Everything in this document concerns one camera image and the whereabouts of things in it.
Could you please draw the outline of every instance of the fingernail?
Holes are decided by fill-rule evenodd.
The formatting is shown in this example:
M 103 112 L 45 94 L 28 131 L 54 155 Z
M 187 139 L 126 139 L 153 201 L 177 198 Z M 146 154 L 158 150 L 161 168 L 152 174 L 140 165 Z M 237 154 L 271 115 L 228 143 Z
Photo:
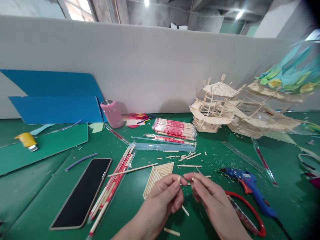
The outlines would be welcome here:
M 179 187 L 180 187 L 180 182 L 179 182 L 179 181 L 175 181 L 175 182 L 173 183 L 173 187 L 174 187 L 174 188 L 179 188 Z

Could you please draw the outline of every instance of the hand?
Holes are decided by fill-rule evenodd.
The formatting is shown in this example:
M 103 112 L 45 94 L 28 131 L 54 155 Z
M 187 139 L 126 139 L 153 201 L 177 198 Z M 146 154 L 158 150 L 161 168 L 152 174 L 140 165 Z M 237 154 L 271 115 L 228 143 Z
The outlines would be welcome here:
M 162 231 L 170 213 L 178 211 L 183 204 L 180 183 L 188 185 L 188 182 L 177 174 L 169 174 L 156 182 L 138 213 L 113 237 L 113 240 L 155 239 Z
M 220 239 L 251 239 L 218 184 L 199 173 L 187 173 L 183 176 L 190 181 L 194 198 L 202 203 Z

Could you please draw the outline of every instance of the chopstick bundle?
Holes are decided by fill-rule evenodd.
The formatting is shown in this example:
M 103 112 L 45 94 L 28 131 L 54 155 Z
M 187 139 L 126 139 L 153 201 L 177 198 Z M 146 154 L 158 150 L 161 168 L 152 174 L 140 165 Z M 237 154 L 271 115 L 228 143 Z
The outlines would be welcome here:
M 132 153 L 133 149 L 135 147 L 135 143 L 134 144 L 131 144 L 127 150 L 125 151 L 125 153 L 123 154 L 118 166 L 116 167 L 116 169 L 114 170 L 114 174 L 115 173 L 118 173 L 118 172 L 124 172 L 129 164 L 130 164 L 130 161 L 132 160 L 133 156 L 134 156 L 134 153 Z M 104 188 L 103 192 L 101 193 L 100 197 L 98 198 L 96 204 L 94 205 L 94 207 L 92 208 L 91 212 L 90 212 L 90 215 L 89 215 L 89 219 L 88 219 L 88 222 L 92 221 L 97 212 L 99 210 L 101 210 L 99 212 L 99 215 L 95 221 L 95 223 L 93 224 L 90 232 L 89 232 L 89 235 L 87 237 L 87 239 L 91 239 L 95 229 L 97 228 L 98 224 L 99 224 L 99 221 L 100 219 L 102 218 L 108 204 L 110 203 L 112 197 L 113 197 L 113 194 L 114 192 L 116 191 L 121 179 L 122 179 L 122 176 L 124 175 L 124 173 L 122 174 L 119 174 L 119 175 L 116 175 L 116 176 L 112 176 L 106 187 Z
M 193 140 L 197 135 L 197 131 L 193 124 L 178 121 L 172 121 L 162 118 L 156 118 L 152 129 L 161 135 L 167 135 L 182 139 Z

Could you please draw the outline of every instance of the cable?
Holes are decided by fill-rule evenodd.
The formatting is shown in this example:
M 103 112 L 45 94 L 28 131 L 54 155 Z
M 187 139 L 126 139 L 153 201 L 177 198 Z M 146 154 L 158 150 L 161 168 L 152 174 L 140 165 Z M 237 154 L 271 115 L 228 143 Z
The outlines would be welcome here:
M 280 226 L 280 228 L 282 229 L 282 231 L 284 232 L 284 234 L 287 236 L 287 238 L 289 239 L 289 240 L 292 240 L 292 238 L 290 237 L 290 235 L 289 235 L 289 233 L 284 229 L 284 227 L 283 227 L 283 225 L 282 225 L 282 223 L 280 222 L 280 220 L 278 219 L 278 218 L 273 218 L 276 222 L 277 222 L 277 224 Z

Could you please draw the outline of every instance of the finger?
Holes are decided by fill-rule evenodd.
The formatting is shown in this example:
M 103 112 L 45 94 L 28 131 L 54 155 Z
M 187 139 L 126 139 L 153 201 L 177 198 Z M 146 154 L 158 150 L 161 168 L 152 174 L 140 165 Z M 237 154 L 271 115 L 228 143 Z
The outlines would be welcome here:
M 183 175 L 184 178 L 188 181 L 192 180 L 192 178 L 198 179 L 203 186 L 205 186 L 211 195 L 215 195 L 216 193 L 224 192 L 223 189 L 209 178 L 203 176 L 200 173 L 187 173 Z
M 191 185 L 192 195 L 193 195 L 194 199 L 196 200 L 196 202 L 200 202 L 201 198 L 200 198 L 199 194 L 197 193 L 197 191 L 195 190 L 194 183 L 192 180 L 190 181 L 190 185 Z
M 174 202 L 173 202 L 174 212 L 172 213 L 175 213 L 176 211 L 178 211 L 181 208 L 183 202 L 184 202 L 184 196 L 183 196 L 182 189 L 180 188 L 176 197 L 174 198 Z
M 178 194 L 180 189 L 180 182 L 175 181 L 163 193 L 161 193 L 159 197 L 164 204 L 168 204 Z
M 183 186 L 187 186 L 188 182 L 178 174 L 169 174 L 159 181 L 157 181 L 154 185 L 152 190 L 150 191 L 151 196 L 157 196 L 163 193 L 169 186 L 171 186 L 175 181 L 177 181 L 180 177 L 180 183 Z
M 193 179 L 194 182 L 194 189 L 197 191 L 197 193 L 199 194 L 201 200 L 206 204 L 210 204 L 212 201 L 216 201 L 212 195 L 210 194 L 210 192 L 208 191 L 207 188 L 205 188 L 205 186 L 202 185 L 202 183 L 194 178 Z

